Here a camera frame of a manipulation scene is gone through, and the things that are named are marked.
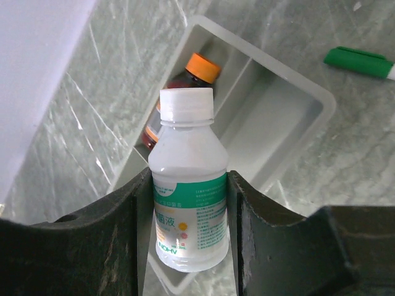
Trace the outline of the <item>white green pill bottle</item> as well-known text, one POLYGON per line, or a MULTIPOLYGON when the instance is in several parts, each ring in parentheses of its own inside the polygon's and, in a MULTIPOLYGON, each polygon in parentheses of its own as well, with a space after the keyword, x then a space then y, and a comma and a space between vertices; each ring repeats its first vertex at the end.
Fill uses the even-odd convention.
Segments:
POLYGON ((184 273, 211 269, 228 252, 228 154, 212 131, 211 88, 163 89, 162 133, 148 157, 156 253, 184 273))

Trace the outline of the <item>grey divided tray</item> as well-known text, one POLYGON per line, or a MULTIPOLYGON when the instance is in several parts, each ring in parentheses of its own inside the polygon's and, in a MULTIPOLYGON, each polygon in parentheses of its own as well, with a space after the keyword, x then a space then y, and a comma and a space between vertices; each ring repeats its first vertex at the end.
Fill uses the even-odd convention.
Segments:
POLYGON ((194 16, 154 87, 143 120, 156 109, 159 91, 195 52, 219 65, 212 129, 238 171, 264 192, 328 123, 332 93, 202 15, 194 16))

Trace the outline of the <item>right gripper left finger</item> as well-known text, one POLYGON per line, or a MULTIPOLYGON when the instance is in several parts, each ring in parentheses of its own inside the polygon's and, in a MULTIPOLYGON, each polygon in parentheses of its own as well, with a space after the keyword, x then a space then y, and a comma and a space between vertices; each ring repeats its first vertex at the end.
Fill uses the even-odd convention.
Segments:
POLYGON ((2 295, 141 295, 153 191, 144 169, 53 223, 1 220, 2 295))

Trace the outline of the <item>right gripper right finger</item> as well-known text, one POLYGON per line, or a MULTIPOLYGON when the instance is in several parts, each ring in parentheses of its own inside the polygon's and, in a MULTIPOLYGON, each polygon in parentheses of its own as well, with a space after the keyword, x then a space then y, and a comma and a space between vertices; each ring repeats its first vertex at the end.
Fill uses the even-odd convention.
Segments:
POLYGON ((394 208, 325 206, 304 217, 228 174, 238 295, 393 295, 394 208))

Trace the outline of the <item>green cap marker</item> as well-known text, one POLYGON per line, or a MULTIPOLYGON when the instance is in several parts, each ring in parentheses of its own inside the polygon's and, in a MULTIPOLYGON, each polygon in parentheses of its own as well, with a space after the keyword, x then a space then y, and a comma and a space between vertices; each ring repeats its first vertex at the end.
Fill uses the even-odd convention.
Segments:
POLYGON ((380 54, 338 46, 328 51, 323 62, 333 67, 394 81, 394 62, 380 54))

